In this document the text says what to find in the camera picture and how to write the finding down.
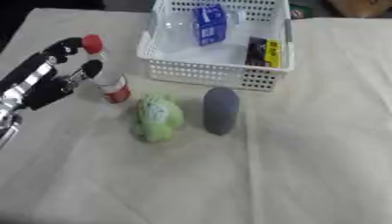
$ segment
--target clear plastic bottle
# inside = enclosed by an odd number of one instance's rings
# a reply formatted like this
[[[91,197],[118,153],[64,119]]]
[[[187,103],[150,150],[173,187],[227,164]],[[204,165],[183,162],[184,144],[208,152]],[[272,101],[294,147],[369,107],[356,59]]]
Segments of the clear plastic bottle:
[[[130,97],[130,89],[123,73],[117,71],[110,61],[108,49],[103,46],[97,35],[87,35],[83,39],[83,47],[88,53],[89,60],[100,60],[102,71],[95,76],[94,83],[102,90],[105,99],[111,103],[124,102]]]
[[[223,7],[227,18],[227,36],[236,29],[236,26],[245,20],[245,10],[230,10]],[[159,45],[163,53],[175,53],[186,48],[199,47],[193,33],[193,14],[191,11],[174,12],[164,15],[160,26],[163,27],[163,35]]]

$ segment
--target white tablecloth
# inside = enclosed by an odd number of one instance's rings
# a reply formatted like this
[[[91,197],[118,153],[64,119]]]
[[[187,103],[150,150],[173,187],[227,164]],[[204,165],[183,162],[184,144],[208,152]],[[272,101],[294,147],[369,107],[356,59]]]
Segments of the white tablecloth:
[[[4,215],[73,224],[390,223],[392,21],[295,21],[296,70],[273,93],[239,91],[241,113],[227,136],[202,129],[208,87],[145,78],[135,54],[147,23],[147,14],[80,10],[34,10],[26,19],[0,55],[1,74],[56,40],[97,33],[133,95],[109,105],[86,83],[25,111],[19,135],[0,151]],[[157,90],[181,93],[187,123],[168,143],[141,143],[130,134],[130,107]]]

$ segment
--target robotic hand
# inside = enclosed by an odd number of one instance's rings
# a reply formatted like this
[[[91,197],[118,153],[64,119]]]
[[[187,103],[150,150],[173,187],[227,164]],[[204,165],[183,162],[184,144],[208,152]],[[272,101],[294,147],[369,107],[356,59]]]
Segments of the robotic hand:
[[[74,73],[56,77],[55,65],[86,47],[83,38],[63,39],[33,54],[0,80],[0,149],[18,133],[20,109],[41,109],[74,92],[79,83],[93,79],[101,70],[99,60],[90,60]]]

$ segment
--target water bottle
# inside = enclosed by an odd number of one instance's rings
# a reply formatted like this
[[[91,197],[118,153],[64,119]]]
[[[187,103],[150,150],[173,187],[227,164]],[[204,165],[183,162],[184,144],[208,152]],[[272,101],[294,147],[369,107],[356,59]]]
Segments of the water bottle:
[[[93,82],[101,89],[104,98],[111,103],[127,100],[130,97],[127,80],[110,61],[109,50],[105,48],[101,38],[98,35],[87,35],[83,39],[83,47],[89,60],[100,60],[103,64],[102,71],[94,77]]]

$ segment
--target small box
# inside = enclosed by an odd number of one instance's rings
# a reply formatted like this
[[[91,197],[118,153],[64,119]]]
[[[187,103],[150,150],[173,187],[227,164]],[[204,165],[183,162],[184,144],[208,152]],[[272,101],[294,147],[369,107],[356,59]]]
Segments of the small box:
[[[220,4],[192,10],[193,33],[199,46],[221,42],[228,27],[226,13]]]
[[[281,46],[270,38],[250,37],[245,64],[256,67],[280,67]]]

